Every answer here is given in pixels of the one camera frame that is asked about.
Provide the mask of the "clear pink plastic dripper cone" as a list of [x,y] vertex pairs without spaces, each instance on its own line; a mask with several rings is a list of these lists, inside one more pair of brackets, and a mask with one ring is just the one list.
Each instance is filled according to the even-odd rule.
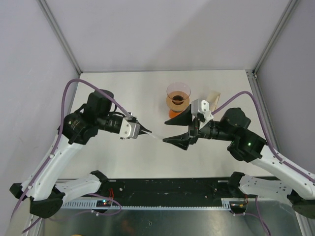
[[175,95],[180,95],[184,99],[189,98],[191,94],[190,87],[182,82],[171,83],[166,89],[167,97],[172,98]]

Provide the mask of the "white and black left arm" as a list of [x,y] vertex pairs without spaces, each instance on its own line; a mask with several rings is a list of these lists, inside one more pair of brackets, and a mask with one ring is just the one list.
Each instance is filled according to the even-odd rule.
[[112,111],[113,98],[113,93],[104,89],[90,93],[86,103],[62,119],[56,143],[34,173],[24,182],[12,184],[14,197],[30,200],[31,214],[47,219],[63,204],[84,195],[109,196],[109,179],[98,170],[66,183],[56,181],[73,156],[100,130],[118,134],[120,139],[136,139],[150,132],[136,118]]

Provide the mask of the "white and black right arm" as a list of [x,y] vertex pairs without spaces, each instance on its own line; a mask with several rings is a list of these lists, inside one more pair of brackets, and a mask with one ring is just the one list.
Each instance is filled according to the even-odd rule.
[[208,110],[189,105],[182,113],[165,121],[166,125],[187,126],[182,135],[164,138],[163,142],[187,150],[198,139],[229,141],[227,151],[237,161],[258,166],[277,178],[266,180],[234,172],[227,182],[230,196],[255,195],[287,204],[307,218],[315,217],[314,176],[291,162],[268,142],[248,129],[251,120],[241,108],[228,109],[220,121],[214,121]]

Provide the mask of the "cream coffee filter holder stack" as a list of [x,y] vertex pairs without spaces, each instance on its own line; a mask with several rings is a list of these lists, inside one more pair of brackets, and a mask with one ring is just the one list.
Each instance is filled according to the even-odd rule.
[[221,93],[215,90],[210,91],[206,101],[209,103],[210,111],[213,112],[216,110]]

